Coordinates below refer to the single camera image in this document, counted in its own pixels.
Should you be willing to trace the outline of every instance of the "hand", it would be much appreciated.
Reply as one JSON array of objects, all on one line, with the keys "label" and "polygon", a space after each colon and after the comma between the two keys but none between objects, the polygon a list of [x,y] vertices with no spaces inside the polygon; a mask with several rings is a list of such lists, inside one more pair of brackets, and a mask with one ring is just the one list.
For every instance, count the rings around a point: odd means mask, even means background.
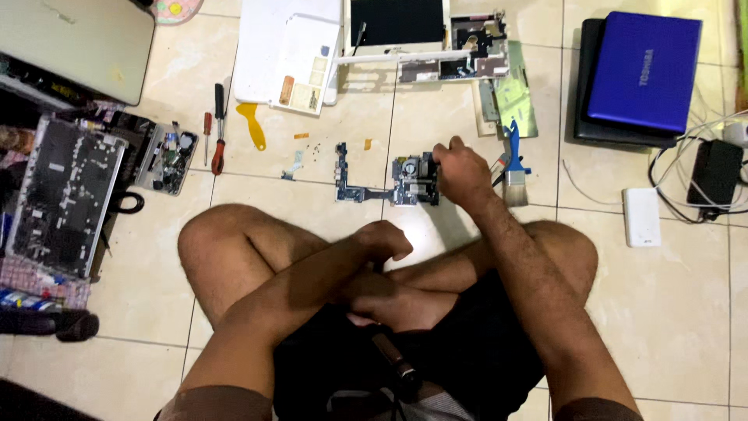
[{"label": "hand", "polygon": [[390,257],[402,260],[413,251],[411,242],[405,238],[400,228],[389,221],[376,221],[366,224],[353,234],[370,261],[384,263]]},{"label": "hand", "polygon": [[471,216],[496,196],[488,163],[465,146],[459,136],[451,138],[449,149],[437,144],[433,158],[440,164],[437,174],[439,192]]}]

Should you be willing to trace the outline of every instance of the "person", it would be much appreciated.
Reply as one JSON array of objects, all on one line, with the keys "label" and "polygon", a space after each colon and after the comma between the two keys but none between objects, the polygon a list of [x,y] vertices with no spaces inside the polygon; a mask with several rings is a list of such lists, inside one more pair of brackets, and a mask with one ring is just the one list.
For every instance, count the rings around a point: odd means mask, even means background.
[{"label": "person", "polygon": [[[188,222],[180,258],[215,332],[157,419],[505,420],[545,374],[556,421],[641,421],[584,309],[592,242],[521,225],[459,137],[433,159],[482,237],[388,273],[413,247],[384,220],[336,243],[243,205]],[[357,327],[371,321],[393,347]],[[421,380],[412,393],[398,396],[392,349]]]}]

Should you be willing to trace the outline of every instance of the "paintbrush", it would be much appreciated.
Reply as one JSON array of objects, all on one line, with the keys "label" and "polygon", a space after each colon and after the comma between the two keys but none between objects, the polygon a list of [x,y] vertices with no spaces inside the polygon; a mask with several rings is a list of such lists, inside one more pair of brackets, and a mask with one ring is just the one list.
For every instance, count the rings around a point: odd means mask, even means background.
[{"label": "paintbrush", "polygon": [[504,133],[509,137],[509,151],[512,156],[509,163],[506,164],[504,174],[504,203],[508,208],[517,206],[527,206],[527,186],[524,183],[524,176],[530,174],[530,169],[526,169],[520,163],[519,157],[519,128],[517,121],[512,119],[512,129],[504,126]]}]

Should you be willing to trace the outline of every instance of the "knee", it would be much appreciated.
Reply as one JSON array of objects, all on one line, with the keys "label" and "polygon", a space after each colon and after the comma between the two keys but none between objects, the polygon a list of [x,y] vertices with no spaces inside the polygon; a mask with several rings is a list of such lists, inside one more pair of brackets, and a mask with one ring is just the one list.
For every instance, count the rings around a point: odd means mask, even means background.
[{"label": "knee", "polygon": [[241,232],[240,221],[257,218],[261,210],[247,205],[219,205],[190,219],[180,231],[177,249],[180,256],[186,252],[214,243],[216,239]]},{"label": "knee", "polygon": [[553,221],[531,222],[524,227],[577,294],[586,300],[598,270],[598,251],[592,240],[568,225]]}]

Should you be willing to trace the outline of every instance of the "white power bank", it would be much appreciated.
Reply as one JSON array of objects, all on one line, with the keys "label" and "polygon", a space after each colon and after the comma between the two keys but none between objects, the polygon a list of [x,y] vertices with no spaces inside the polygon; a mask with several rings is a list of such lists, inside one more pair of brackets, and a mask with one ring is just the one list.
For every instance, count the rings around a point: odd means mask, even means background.
[{"label": "white power bank", "polygon": [[626,244],[629,247],[659,247],[660,202],[656,189],[623,190]]}]

